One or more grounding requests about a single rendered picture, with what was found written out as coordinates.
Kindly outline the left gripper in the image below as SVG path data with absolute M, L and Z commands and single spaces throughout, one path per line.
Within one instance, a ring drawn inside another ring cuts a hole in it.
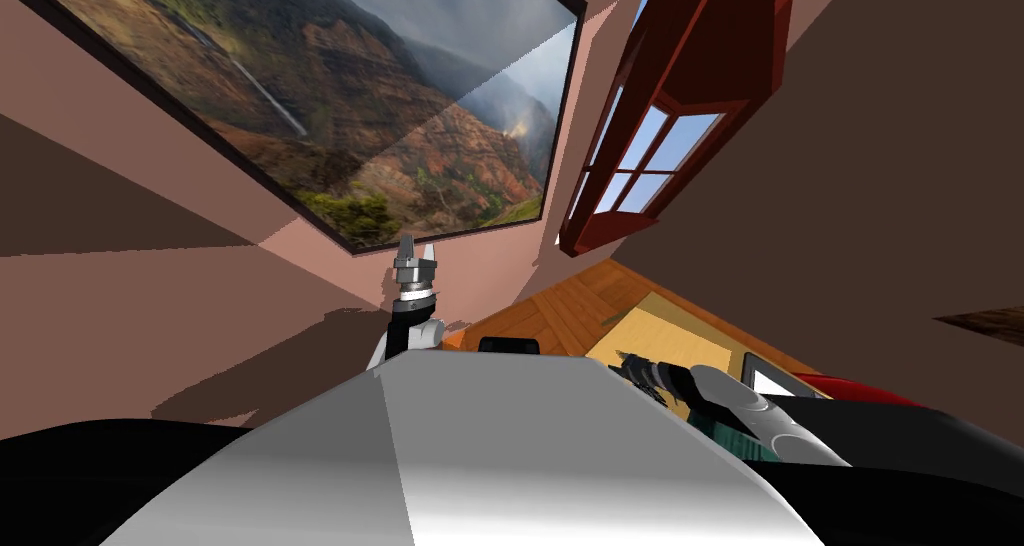
M 437 267 L 434 244 L 426 244 L 422 257 L 415 258 L 414 238 L 400 238 L 393 266 L 400 291 L 431 289 Z

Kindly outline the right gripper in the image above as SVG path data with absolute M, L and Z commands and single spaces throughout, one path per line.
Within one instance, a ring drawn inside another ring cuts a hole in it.
M 632 352 L 616 351 L 616 355 L 621 359 L 621 365 L 609 365 L 608 369 L 631 382 L 659 405 L 668 407 L 662 391 L 669 392 L 666 376 L 672 365 L 667 362 L 654 362 L 654 360 L 640 358 Z

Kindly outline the light wooden table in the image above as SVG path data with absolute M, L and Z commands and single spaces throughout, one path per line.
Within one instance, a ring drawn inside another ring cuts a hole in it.
M 826 452 L 823 442 L 782 408 L 784 401 L 815 398 L 755 392 L 741 382 L 742 362 L 744 352 L 759 353 L 657 293 L 649 293 L 618 318 L 586 355 L 606 367 L 620 366 L 616 351 L 672 365 L 666 376 L 669 392 L 662 391 L 668 407 L 648 397 L 691 431 L 708 438 L 687 422 L 695 411 L 783 457 L 818 460 Z

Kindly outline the teal flat object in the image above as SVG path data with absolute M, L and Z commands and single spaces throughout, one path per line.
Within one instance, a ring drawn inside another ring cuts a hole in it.
M 780 462 L 768 447 L 734 428 L 721 424 L 711 417 L 691 411 L 687 422 L 724 450 L 744 461 Z

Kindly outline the black framed white screen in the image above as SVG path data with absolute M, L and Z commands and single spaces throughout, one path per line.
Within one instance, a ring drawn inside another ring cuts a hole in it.
M 744 352 L 741 376 L 743 384 L 762 395 L 821 397 L 809 384 L 754 352 Z

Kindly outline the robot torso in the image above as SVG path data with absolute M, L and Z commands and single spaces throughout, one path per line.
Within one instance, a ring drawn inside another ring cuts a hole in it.
M 590 358 L 409 351 L 212 455 L 101 546 L 824 546 Z

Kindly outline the black framed mountain landscape picture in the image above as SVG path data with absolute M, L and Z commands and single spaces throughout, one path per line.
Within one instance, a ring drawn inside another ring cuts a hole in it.
M 585 0 L 17 0 L 359 255 L 539 221 Z

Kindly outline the red rounded object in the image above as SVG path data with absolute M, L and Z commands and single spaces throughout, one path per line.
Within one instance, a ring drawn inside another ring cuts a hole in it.
M 889 391 L 860 382 L 813 373 L 795 373 L 794 377 L 830 400 L 854 401 L 889 406 L 921 407 L 915 401 L 907 400 Z

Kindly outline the red framed window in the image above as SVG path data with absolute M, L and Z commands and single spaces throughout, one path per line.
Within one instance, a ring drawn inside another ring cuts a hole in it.
M 655 225 L 780 87 L 793 0 L 646 0 L 587 152 L 560 249 Z

